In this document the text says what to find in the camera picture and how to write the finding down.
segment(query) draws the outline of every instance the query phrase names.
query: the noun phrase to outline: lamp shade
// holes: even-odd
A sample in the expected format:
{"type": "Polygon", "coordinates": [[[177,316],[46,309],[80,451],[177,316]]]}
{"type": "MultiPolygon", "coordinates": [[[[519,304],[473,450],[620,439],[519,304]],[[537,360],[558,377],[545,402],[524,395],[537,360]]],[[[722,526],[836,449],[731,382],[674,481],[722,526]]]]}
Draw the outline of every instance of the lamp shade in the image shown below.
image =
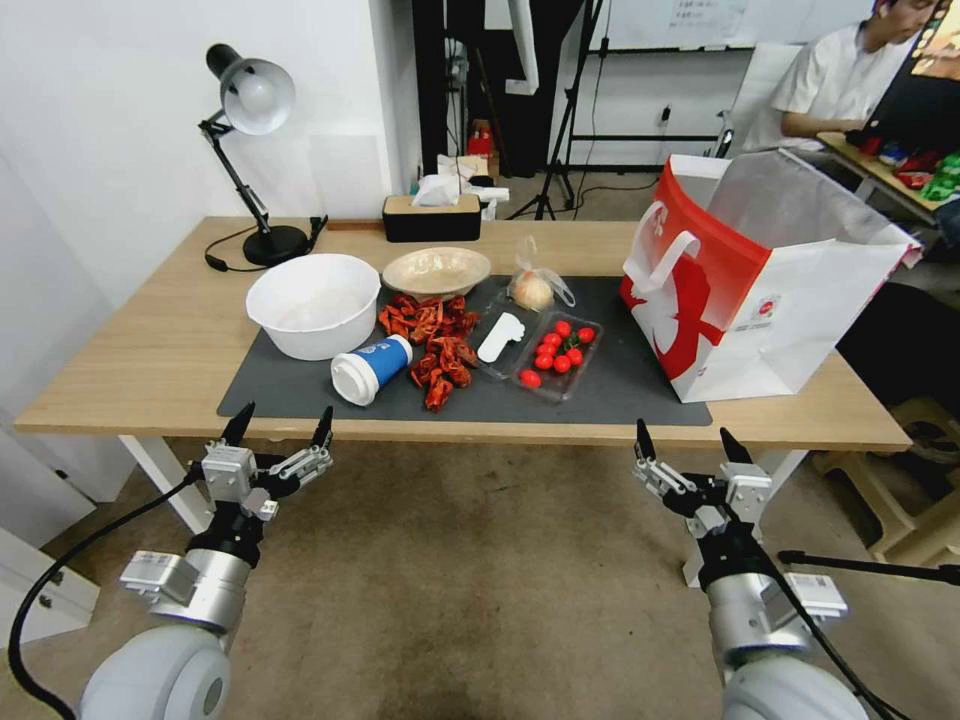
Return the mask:
{"type": "Polygon", "coordinates": [[[293,80],[279,65],[243,58],[229,45],[207,51],[207,67],[220,79],[220,104],[230,124],[247,135],[266,135],[293,111],[293,80]]]}

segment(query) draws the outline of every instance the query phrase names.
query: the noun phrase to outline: white shopping bag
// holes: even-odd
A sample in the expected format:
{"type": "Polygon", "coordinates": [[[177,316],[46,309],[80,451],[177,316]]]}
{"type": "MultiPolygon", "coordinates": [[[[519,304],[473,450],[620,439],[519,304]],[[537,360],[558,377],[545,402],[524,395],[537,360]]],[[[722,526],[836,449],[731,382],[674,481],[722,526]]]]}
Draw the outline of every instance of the white shopping bag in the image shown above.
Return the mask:
{"type": "Polygon", "coordinates": [[[916,248],[782,151],[673,155],[620,295],[680,400],[791,394],[916,248]]]}

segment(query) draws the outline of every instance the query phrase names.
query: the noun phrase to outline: desk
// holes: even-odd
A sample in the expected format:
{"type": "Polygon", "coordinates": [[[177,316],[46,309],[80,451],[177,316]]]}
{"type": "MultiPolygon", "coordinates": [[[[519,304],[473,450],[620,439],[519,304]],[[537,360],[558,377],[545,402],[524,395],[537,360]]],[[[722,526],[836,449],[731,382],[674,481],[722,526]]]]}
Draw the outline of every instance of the desk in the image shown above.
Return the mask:
{"type": "Polygon", "coordinates": [[[856,190],[858,198],[866,200],[874,190],[880,190],[928,225],[937,224],[933,211],[944,203],[924,200],[919,192],[897,180],[888,166],[875,157],[861,154],[847,142],[843,133],[819,133],[817,140],[826,146],[837,162],[863,178],[856,190]]]}
{"type": "MultiPolygon", "coordinates": [[[[283,222],[307,229],[302,219],[283,222]]],[[[17,429],[119,435],[161,492],[179,482],[183,466],[163,438],[219,436],[226,421],[217,406],[257,334],[244,312],[244,296],[258,276],[221,274],[203,262],[209,242],[247,224],[244,218],[203,220],[20,415],[17,429]]],[[[614,222],[490,222],[483,223],[480,240],[462,245],[486,254],[494,273],[510,273],[517,240],[533,235],[546,267],[564,275],[619,276],[634,228],[614,222]]],[[[225,245],[223,257],[242,265],[241,243],[225,245]]],[[[325,231],[317,243],[319,252],[351,253],[381,270],[419,247],[390,244],[369,229],[325,231]]],[[[765,466],[778,484],[807,450],[898,451],[910,444],[836,353],[798,395],[714,402],[709,409],[709,427],[653,426],[651,435],[664,447],[713,448],[725,426],[754,452],[768,451],[765,466]]],[[[254,418],[247,436],[309,438],[314,427],[312,420],[254,418]]],[[[334,432],[341,440],[621,446],[630,446],[636,434],[632,425],[344,419],[334,420],[334,432]]],[[[206,527],[206,505],[196,488],[170,502],[191,530],[206,527]]]]}

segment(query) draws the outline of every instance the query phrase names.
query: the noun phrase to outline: white shirt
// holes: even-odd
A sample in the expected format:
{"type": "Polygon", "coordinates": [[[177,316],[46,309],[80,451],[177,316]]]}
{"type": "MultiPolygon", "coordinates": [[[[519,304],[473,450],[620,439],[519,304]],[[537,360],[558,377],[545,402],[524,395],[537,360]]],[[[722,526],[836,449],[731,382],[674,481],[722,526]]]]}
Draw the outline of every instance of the white shirt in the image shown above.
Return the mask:
{"type": "Polygon", "coordinates": [[[799,52],[763,107],[743,143],[744,152],[775,147],[822,147],[809,138],[780,131],[783,113],[820,120],[867,120],[913,46],[887,44],[863,49],[860,26],[850,25],[814,40],[799,52]]]}

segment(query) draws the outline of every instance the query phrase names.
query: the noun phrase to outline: wooden tissue box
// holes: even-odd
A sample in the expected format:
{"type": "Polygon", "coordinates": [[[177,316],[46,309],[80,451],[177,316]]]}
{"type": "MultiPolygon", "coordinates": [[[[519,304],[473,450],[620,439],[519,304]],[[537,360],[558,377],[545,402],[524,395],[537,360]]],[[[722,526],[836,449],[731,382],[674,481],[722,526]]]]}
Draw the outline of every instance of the wooden tissue box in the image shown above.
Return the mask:
{"type": "Polygon", "coordinates": [[[480,200],[461,195],[456,205],[414,207],[413,195],[391,195],[383,203],[388,242],[461,242],[480,237],[480,200]]]}

